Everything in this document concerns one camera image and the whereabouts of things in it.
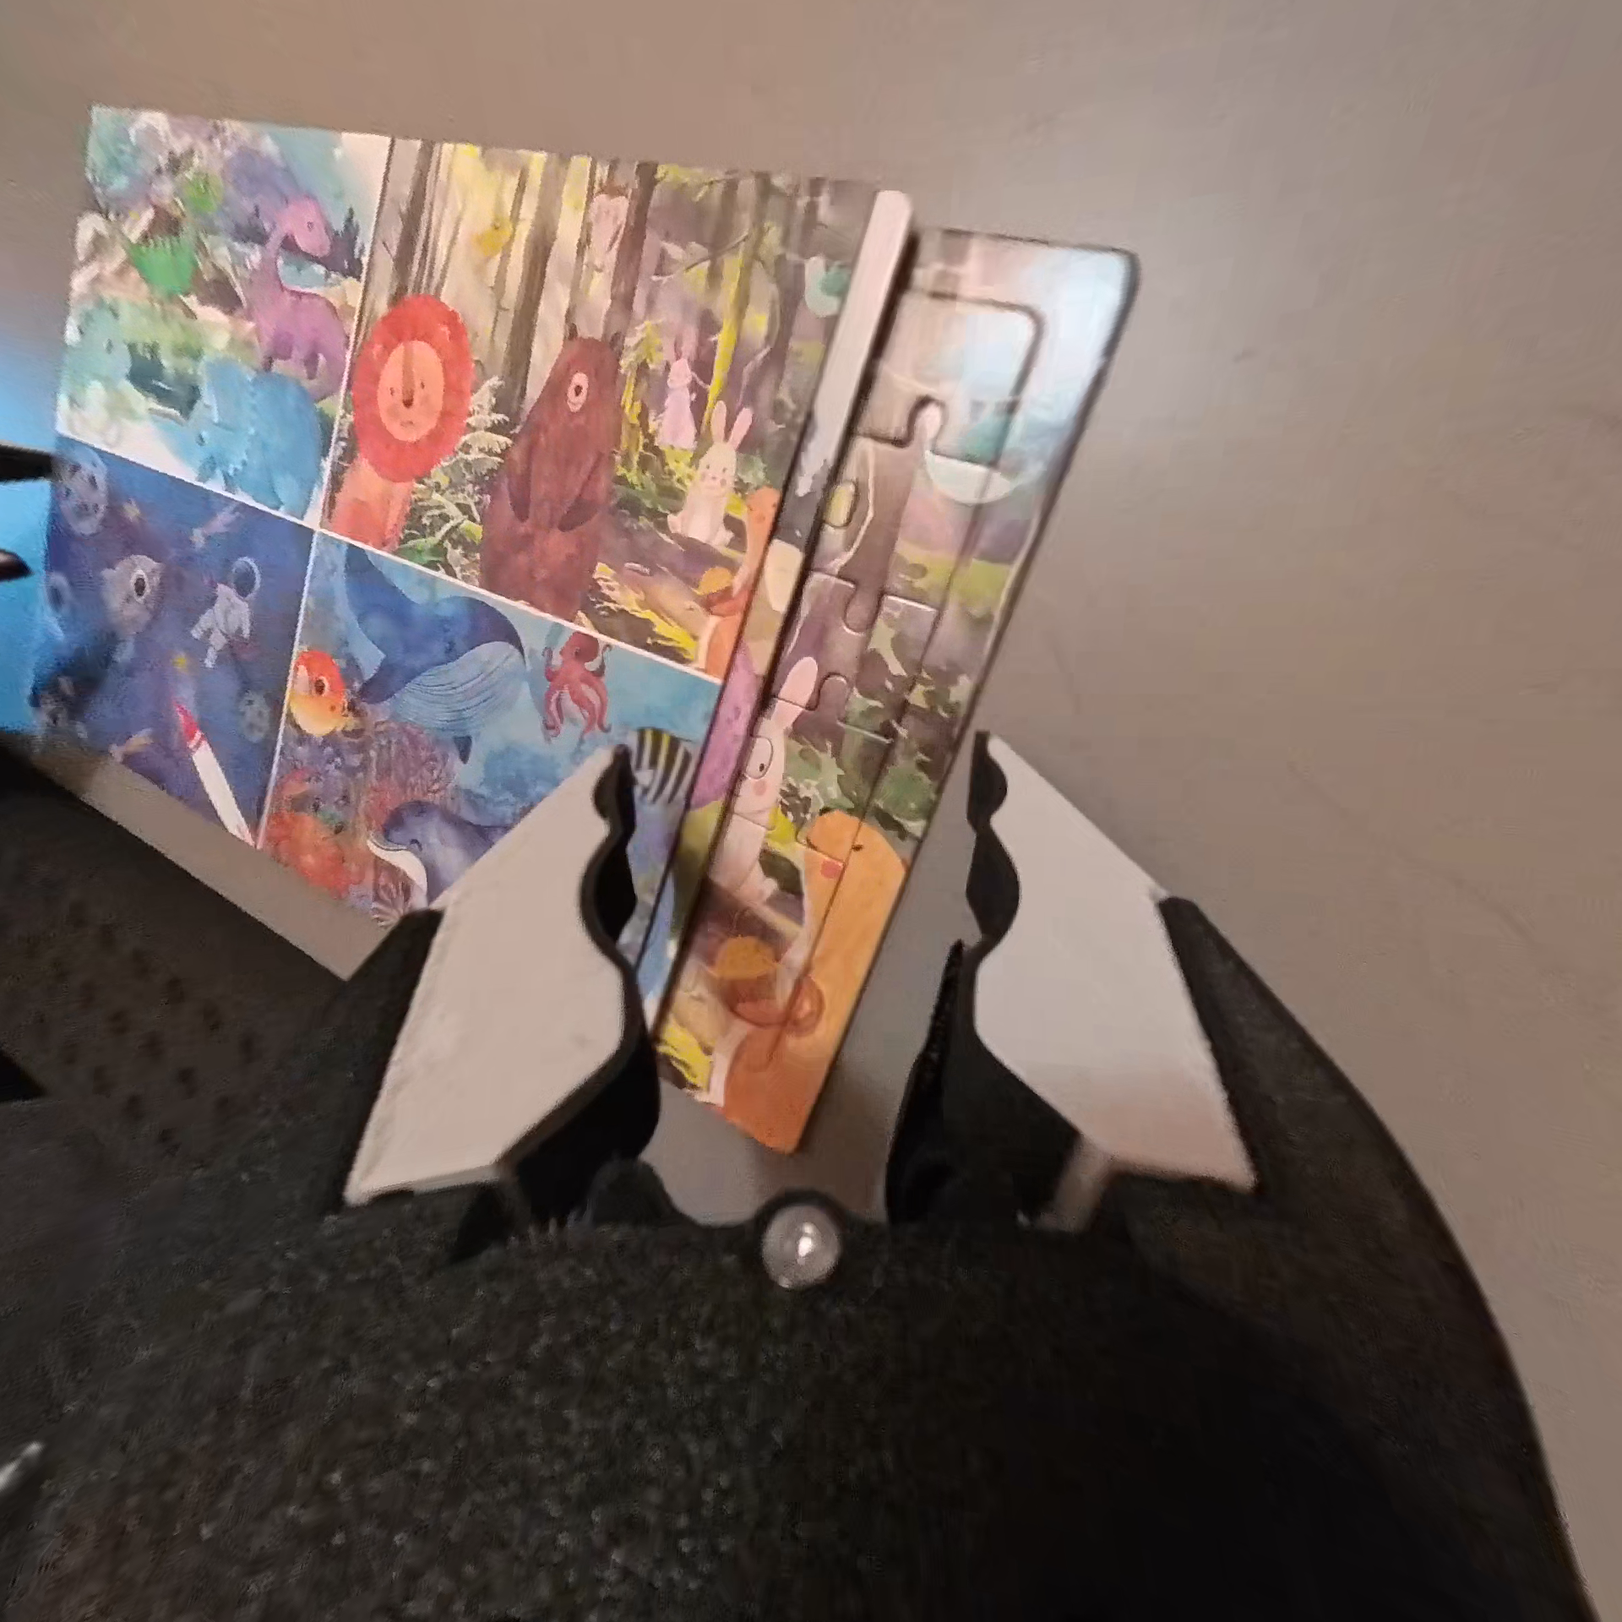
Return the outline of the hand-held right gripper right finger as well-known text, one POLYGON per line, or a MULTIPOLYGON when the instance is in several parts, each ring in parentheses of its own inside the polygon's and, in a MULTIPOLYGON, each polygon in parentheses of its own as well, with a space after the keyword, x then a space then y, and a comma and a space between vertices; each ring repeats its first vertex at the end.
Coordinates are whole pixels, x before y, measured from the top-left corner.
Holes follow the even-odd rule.
POLYGON ((1120 1177, 1258 1187, 1169 893, 1005 739, 971 748, 942 1059, 953 1214, 1079 1231, 1120 1177))

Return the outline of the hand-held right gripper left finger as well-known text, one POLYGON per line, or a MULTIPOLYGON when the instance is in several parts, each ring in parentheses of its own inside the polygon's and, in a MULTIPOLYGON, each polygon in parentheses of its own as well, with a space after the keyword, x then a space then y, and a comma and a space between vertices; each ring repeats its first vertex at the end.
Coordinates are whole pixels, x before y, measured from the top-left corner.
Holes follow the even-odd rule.
POLYGON ((626 748, 599 748, 436 903, 346 1206, 456 1189, 581 1206, 648 1143, 659 1076, 620 949, 635 814, 626 748))

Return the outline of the forest puzzle board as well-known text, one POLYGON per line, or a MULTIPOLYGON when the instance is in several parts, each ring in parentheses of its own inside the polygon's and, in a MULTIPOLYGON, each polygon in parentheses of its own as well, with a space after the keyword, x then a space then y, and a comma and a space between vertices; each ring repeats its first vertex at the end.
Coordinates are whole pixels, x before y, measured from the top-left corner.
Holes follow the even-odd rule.
POLYGON ((785 604, 740 638, 780 767, 682 853, 654 1042, 767 1150, 836 1064, 1137 283, 1120 248, 924 231, 785 604))

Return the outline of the colourful puzzle box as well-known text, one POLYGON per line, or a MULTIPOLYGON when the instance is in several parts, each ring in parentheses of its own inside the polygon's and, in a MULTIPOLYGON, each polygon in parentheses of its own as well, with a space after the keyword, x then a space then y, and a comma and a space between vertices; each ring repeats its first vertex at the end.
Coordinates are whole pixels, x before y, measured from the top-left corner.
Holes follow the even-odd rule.
POLYGON ((618 746, 645 962, 912 214, 853 179, 94 106, 27 724, 376 922, 618 746))

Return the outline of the grey desk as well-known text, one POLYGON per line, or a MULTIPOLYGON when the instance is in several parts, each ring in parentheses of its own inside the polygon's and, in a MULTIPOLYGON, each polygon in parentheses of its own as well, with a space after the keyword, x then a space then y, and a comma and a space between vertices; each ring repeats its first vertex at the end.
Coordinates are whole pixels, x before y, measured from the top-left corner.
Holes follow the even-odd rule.
POLYGON ((1142 283, 983 701, 1618 1299, 1618 3, 3 3, 3 398, 88 104, 871 179, 1142 283))

